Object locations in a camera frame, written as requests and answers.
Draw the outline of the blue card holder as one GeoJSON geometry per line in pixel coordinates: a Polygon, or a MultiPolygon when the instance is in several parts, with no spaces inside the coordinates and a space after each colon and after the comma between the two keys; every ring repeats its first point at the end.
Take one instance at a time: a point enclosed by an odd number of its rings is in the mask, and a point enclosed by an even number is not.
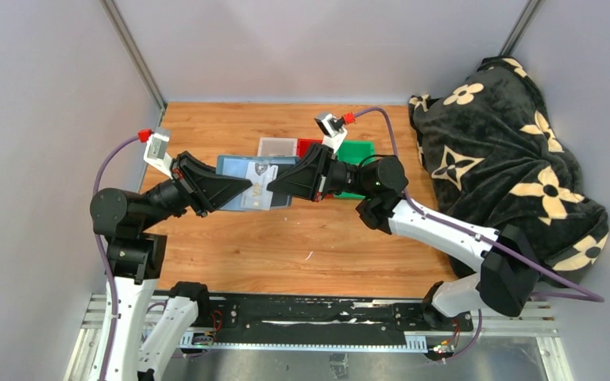
{"type": "Polygon", "coordinates": [[[217,174],[250,181],[250,187],[232,198],[221,210],[258,211],[289,207],[292,196],[270,191],[267,185],[298,160],[295,156],[219,156],[217,174]]]}

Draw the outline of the white VIP card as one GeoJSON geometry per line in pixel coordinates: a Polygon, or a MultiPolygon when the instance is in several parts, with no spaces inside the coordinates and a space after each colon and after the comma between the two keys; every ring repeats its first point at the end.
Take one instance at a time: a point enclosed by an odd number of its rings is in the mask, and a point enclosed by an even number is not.
{"type": "Polygon", "coordinates": [[[241,210],[271,210],[291,205],[291,196],[268,189],[268,185],[276,179],[280,169],[279,164],[267,161],[248,162],[245,177],[251,182],[251,187],[244,190],[240,196],[241,210]]]}

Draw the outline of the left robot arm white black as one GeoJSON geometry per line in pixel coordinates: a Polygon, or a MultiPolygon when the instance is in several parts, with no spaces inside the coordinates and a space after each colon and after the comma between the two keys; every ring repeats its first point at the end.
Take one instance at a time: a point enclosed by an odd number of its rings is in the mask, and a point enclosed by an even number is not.
{"type": "Polygon", "coordinates": [[[106,266],[107,298],[90,380],[160,380],[187,329],[210,321],[207,286],[180,281],[151,333],[143,335],[168,240],[149,229],[187,210],[205,217],[251,186],[183,152],[172,161],[169,179],[145,193],[104,188],[94,194],[90,212],[106,266]]]}

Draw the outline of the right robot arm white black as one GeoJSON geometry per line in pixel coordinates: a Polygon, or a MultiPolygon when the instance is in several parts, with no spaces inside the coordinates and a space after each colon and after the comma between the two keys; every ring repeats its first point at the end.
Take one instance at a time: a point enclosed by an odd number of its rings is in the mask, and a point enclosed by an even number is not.
{"type": "Polygon", "coordinates": [[[469,224],[418,204],[397,156],[373,155],[359,164],[339,160],[332,148],[312,144],[306,155],[267,188],[312,202],[329,194],[362,196],[356,211],[370,229],[408,237],[444,252],[471,272],[435,283],[420,305],[423,324],[442,331],[461,313],[489,308],[518,317],[539,281],[539,266],[524,234],[469,224]]]}

